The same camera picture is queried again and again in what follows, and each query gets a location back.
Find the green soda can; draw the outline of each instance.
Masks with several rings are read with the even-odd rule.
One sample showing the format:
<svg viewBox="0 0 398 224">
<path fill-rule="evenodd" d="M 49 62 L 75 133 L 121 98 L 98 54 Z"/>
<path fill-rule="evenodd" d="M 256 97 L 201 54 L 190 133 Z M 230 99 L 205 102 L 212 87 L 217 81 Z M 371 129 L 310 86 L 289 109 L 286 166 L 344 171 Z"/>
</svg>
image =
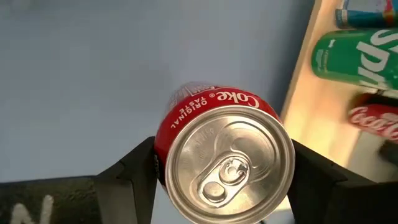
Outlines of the green soda can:
<svg viewBox="0 0 398 224">
<path fill-rule="evenodd" d="M 320 78 L 398 90 L 398 29 L 329 32 L 317 42 L 311 64 Z"/>
</svg>

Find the red can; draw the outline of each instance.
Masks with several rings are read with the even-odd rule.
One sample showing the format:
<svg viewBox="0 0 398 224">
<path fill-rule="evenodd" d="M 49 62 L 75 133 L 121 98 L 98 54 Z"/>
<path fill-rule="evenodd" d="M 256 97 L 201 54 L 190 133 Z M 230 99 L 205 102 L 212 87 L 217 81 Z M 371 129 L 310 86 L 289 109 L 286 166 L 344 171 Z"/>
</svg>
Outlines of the red can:
<svg viewBox="0 0 398 224">
<path fill-rule="evenodd" d="M 292 141 L 260 97 L 191 82 L 171 97 L 155 138 L 158 178 L 194 223 L 257 223 L 287 194 Z"/>
<path fill-rule="evenodd" d="M 398 143 L 398 99 L 362 94 L 348 112 L 348 121 L 365 131 Z"/>
</svg>

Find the can lid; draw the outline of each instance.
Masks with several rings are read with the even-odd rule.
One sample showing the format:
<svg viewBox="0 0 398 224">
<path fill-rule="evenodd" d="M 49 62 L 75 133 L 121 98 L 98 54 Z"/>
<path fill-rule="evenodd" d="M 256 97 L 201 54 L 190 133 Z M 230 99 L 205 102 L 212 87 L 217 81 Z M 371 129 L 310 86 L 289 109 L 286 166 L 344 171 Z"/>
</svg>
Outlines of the can lid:
<svg viewBox="0 0 398 224">
<path fill-rule="evenodd" d="M 166 162 L 172 203 L 194 223 L 257 223 L 284 199 L 294 147 L 271 115 L 249 106 L 209 110 L 174 140 Z"/>
</svg>

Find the coca-cola logo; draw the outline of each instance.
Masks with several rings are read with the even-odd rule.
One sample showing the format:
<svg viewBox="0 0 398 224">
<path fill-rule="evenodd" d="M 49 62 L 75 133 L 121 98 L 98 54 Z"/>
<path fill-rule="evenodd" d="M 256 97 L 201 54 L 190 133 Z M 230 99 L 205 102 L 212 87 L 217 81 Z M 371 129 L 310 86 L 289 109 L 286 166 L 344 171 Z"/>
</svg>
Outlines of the coca-cola logo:
<svg viewBox="0 0 398 224">
<path fill-rule="evenodd" d="M 371 132 L 377 132 L 390 140 L 398 140 L 397 115 L 392 113 L 376 113 L 367 106 L 359 106 L 349 111 L 349 121 Z"/>
<path fill-rule="evenodd" d="M 258 108 L 260 106 L 259 102 L 255 97 L 247 96 L 244 93 L 224 91 L 224 92 L 218 92 L 216 94 L 217 94 L 217 100 L 220 101 L 233 100 L 235 103 L 247 102 L 249 106 L 252 106 L 254 108 Z"/>
</svg>

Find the white wall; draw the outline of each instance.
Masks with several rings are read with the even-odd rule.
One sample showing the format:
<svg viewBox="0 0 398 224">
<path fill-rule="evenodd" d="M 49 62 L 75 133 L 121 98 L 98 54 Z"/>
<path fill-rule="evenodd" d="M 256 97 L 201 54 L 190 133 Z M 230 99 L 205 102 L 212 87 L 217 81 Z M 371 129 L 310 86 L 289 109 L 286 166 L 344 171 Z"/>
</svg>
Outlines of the white wall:
<svg viewBox="0 0 398 224">
<path fill-rule="evenodd" d="M 313 0 L 0 3 L 0 181 L 101 172 L 206 80 L 280 111 Z M 159 188 L 154 223 L 188 223 Z"/>
</svg>

